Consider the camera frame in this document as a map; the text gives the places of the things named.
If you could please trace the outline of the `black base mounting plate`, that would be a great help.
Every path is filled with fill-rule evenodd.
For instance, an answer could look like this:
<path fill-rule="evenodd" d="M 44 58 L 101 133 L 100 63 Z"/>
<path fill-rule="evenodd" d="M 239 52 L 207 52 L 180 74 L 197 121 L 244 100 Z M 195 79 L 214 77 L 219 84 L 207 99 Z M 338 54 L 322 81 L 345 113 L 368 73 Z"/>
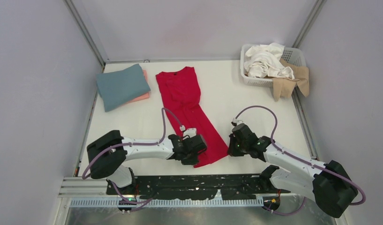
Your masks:
<path fill-rule="evenodd" d="M 257 194 L 278 194 L 257 174 L 137 176 L 131 185 L 119 188 L 122 195 L 143 200 L 248 200 Z"/>

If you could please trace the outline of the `aluminium frame rail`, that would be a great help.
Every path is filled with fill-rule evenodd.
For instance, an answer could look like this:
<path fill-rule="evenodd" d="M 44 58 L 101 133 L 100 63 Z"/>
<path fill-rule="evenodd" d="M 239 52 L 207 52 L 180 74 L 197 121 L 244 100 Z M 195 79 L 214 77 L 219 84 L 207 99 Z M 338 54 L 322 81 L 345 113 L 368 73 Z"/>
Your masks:
<path fill-rule="evenodd" d="M 257 194 L 248 200 L 223 200 L 220 194 L 211 200 L 156 200 L 150 198 L 146 207 L 232 207 L 232 206 L 267 206 L 272 199 L 277 200 L 278 196 L 284 199 L 292 193 L 282 190 L 278 194 Z M 117 207 L 122 210 L 130 210 L 140 207 L 143 200 L 139 196 L 122 195 L 118 196 L 111 182 L 105 179 L 86 179 L 80 177 L 65 178 L 62 182 L 60 197 L 71 198 L 71 207 Z"/>

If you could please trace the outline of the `beige t shirt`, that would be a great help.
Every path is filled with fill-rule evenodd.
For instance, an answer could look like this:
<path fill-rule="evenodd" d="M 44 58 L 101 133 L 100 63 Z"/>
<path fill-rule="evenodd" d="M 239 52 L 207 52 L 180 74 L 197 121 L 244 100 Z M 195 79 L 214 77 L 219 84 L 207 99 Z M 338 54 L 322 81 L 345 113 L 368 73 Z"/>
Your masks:
<path fill-rule="evenodd" d="M 293 71 L 294 79 L 290 78 L 273 78 L 273 97 L 277 102 L 281 97 L 290 98 L 294 88 L 297 86 L 303 96 L 308 97 L 310 94 L 309 86 L 309 68 L 306 66 L 295 66 L 284 59 L 280 60 L 284 67 L 290 67 Z"/>

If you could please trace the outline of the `white plastic laundry basket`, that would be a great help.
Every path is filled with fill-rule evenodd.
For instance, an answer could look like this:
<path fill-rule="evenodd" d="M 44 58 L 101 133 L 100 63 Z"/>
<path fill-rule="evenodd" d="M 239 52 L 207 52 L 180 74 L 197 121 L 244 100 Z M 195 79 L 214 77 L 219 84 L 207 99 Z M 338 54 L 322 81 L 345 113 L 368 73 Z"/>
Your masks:
<path fill-rule="evenodd" d="M 247 72 L 244 68 L 244 62 L 245 62 L 245 53 L 246 51 L 254 46 L 254 44 L 244 44 L 241 47 L 240 52 L 240 77 L 245 85 L 249 86 L 257 86 L 257 87 L 267 87 L 272 88 L 273 82 L 271 79 L 266 78 L 253 78 L 247 76 Z M 303 55 L 303 52 L 300 49 L 297 48 L 291 48 L 291 47 L 285 47 L 283 51 L 282 58 L 295 66 L 301 67 L 306 66 L 305 57 Z"/>

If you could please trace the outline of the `folded blue-grey t shirt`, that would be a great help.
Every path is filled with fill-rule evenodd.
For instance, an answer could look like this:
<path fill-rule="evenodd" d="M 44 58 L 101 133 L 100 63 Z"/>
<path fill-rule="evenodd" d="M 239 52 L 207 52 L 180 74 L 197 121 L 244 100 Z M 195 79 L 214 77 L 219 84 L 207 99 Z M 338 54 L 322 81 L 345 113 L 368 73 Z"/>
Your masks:
<path fill-rule="evenodd" d="M 110 112 L 150 92 L 140 64 L 134 64 L 120 71 L 98 74 L 96 80 L 105 112 Z"/>

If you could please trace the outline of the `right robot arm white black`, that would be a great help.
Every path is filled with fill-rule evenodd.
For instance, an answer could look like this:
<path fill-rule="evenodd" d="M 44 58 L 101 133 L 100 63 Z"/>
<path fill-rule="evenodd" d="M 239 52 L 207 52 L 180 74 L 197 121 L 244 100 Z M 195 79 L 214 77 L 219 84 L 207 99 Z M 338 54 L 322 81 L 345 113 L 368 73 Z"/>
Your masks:
<path fill-rule="evenodd" d="M 259 176 L 262 189 L 281 189 L 301 195 L 333 218 L 341 217 L 358 195 L 340 163 L 308 159 L 270 137 L 258 137 L 242 122 L 232 125 L 228 154 L 232 157 L 250 155 L 269 163 Z"/>

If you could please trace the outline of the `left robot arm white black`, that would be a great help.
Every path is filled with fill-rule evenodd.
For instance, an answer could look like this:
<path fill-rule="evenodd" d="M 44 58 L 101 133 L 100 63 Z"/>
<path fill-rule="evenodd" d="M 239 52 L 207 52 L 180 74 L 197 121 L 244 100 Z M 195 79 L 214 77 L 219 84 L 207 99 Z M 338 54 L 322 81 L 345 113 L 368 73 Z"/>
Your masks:
<path fill-rule="evenodd" d="M 196 165 L 207 143 L 196 129 L 186 130 L 185 136 L 171 134 L 159 140 L 123 137 L 112 130 L 87 146 L 89 164 L 82 178 L 107 179 L 116 188 L 125 188 L 135 182 L 131 168 L 124 162 L 145 158 L 177 160 L 182 165 Z"/>

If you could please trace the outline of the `white t shirt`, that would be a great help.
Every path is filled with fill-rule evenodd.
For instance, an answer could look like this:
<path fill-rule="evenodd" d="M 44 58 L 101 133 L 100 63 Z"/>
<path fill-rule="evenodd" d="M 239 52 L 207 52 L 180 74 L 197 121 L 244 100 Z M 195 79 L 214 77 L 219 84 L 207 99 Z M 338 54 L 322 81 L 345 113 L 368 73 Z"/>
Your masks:
<path fill-rule="evenodd" d="M 294 79 L 293 70 L 280 62 L 284 48 L 278 43 L 250 47 L 244 54 L 243 68 L 246 75 L 253 78 Z"/>

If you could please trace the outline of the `red t shirt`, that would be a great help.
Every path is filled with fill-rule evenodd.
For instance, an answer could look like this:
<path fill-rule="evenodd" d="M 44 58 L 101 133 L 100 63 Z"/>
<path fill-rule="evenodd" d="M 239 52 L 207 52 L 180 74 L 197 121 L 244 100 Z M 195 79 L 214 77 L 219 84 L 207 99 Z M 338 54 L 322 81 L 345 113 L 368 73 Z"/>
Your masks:
<path fill-rule="evenodd" d="M 212 164 L 227 156 L 228 147 L 200 107 L 201 90 L 195 69 L 184 67 L 176 72 L 156 75 L 163 106 L 169 109 L 186 128 L 196 128 L 207 143 L 207 150 L 198 156 L 195 168 Z"/>

